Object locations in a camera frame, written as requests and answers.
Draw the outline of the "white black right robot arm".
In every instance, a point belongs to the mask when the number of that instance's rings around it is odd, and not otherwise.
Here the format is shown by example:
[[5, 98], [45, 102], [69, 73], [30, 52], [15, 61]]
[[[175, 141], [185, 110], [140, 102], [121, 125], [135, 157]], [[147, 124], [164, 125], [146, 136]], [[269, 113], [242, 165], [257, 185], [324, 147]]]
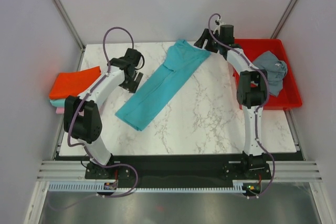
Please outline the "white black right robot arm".
[[261, 147], [261, 116], [268, 102], [267, 73], [258, 69], [235, 43], [234, 26], [220, 24], [215, 30], [204, 29], [194, 46], [221, 54], [239, 74], [236, 98], [245, 120], [245, 144], [240, 166], [241, 174], [254, 178], [266, 167], [266, 151]]

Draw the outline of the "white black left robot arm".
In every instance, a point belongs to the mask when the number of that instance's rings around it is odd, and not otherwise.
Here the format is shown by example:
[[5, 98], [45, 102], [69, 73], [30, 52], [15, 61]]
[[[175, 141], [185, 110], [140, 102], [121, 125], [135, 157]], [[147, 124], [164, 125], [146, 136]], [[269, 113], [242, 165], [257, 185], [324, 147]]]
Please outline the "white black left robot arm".
[[137, 50], [128, 48], [125, 55], [108, 61], [107, 71], [78, 96], [65, 99], [64, 130], [68, 133], [68, 146], [74, 147], [71, 139], [78, 140], [84, 147], [91, 162], [97, 164], [97, 173], [103, 178], [111, 178], [115, 165], [111, 163], [112, 154], [107, 150], [102, 137], [100, 107], [108, 96], [121, 87], [130, 93], [138, 89], [143, 73], [138, 72], [144, 56]]

